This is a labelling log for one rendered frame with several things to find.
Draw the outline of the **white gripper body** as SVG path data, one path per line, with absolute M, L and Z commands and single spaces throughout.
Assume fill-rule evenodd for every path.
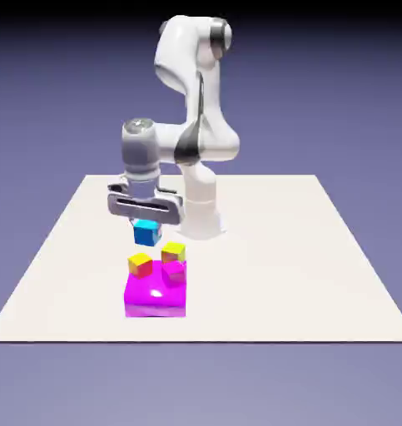
M 110 192 L 107 206 L 113 215 L 153 220 L 161 224 L 179 225 L 183 217 L 182 207 L 176 198 L 137 199 L 127 194 Z

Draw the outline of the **small blue cube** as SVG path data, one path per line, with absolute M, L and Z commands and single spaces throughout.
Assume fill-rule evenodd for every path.
M 161 239 L 161 224 L 153 220 L 132 221 L 134 241 L 137 245 L 155 246 Z

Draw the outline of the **small yellow cube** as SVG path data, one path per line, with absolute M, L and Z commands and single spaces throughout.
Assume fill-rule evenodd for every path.
M 153 259 L 146 253 L 136 253 L 127 262 L 129 273 L 135 278 L 145 278 L 153 271 Z
M 161 262 L 184 262 L 186 260 L 186 246 L 182 243 L 169 241 L 161 249 Z

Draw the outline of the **small magenta cube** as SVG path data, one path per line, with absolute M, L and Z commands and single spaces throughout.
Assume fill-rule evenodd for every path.
M 183 285 L 186 282 L 186 262 L 179 260 L 163 262 L 161 277 L 167 286 Z

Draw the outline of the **large magenta box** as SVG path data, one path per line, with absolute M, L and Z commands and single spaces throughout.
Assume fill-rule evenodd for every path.
M 161 277 L 160 260 L 153 261 L 153 271 L 145 278 L 129 274 L 124 292 L 126 317 L 186 316 L 186 282 L 167 286 Z

